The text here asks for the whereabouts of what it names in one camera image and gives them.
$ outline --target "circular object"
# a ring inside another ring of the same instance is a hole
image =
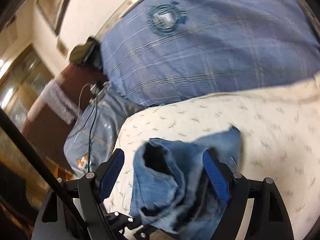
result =
[[[94,172],[89,172],[85,176],[87,179],[92,179],[94,177]]]
[[[272,183],[273,183],[273,179],[271,179],[271,178],[266,178],[266,183],[272,184]]]
[[[236,178],[236,179],[241,179],[242,178],[242,174],[240,172],[235,172],[233,173],[233,176]]]

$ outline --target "wooden frame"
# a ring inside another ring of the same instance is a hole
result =
[[[42,16],[45,18],[49,26],[52,28],[54,33],[58,36],[61,30],[62,22],[65,16],[65,13],[67,11],[68,5],[69,5],[70,0],[62,0],[61,4],[59,5],[55,20],[52,22],[48,19],[48,16],[44,12],[41,1],[37,0],[36,4],[42,14]]]

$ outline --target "cord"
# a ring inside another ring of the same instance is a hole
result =
[[[93,128],[94,122],[96,121],[96,118],[97,118],[97,112],[98,112],[98,100],[97,100],[97,98],[95,98],[95,101],[96,101],[96,113],[94,114],[94,119],[93,119],[93,122],[92,122],[92,125],[91,125],[91,128],[90,128],[90,132],[89,132],[89,146],[88,146],[88,172],[90,172],[90,152],[91,152],[90,146],[91,146],[91,132],[92,132],[92,128]]]
[[[92,84],[87,83],[87,84],[85,84],[84,87],[81,89],[80,96],[79,96],[79,100],[78,100],[78,118],[77,118],[76,123],[78,122],[79,117],[80,117],[80,101],[81,101],[82,92],[83,92],[83,90],[84,90],[85,87],[90,86],[90,85],[92,85]]]

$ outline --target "brown sofa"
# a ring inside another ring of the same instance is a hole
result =
[[[107,81],[107,77],[101,71],[93,67],[73,64],[66,67],[55,79],[59,80],[61,89],[75,105],[78,105],[80,92],[85,84],[96,83],[98,80]],[[89,87],[84,88],[81,96],[80,108],[82,111],[87,108],[92,96],[89,89]],[[48,157],[59,168],[73,173],[64,156],[63,146],[76,120],[70,125],[66,124],[49,106],[38,99],[32,105],[21,133],[42,158]]]

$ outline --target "bed sheet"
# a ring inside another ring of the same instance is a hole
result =
[[[132,161],[142,142],[153,137],[191,142],[234,125],[244,143],[239,171],[248,179],[274,179],[294,237],[303,239],[320,214],[319,85],[317,75],[291,86],[210,94],[129,117],[115,146],[124,151],[125,163],[104,202],[107,210],[129,213]],[[244,239],[252,203],[248,201],[237,239]]]

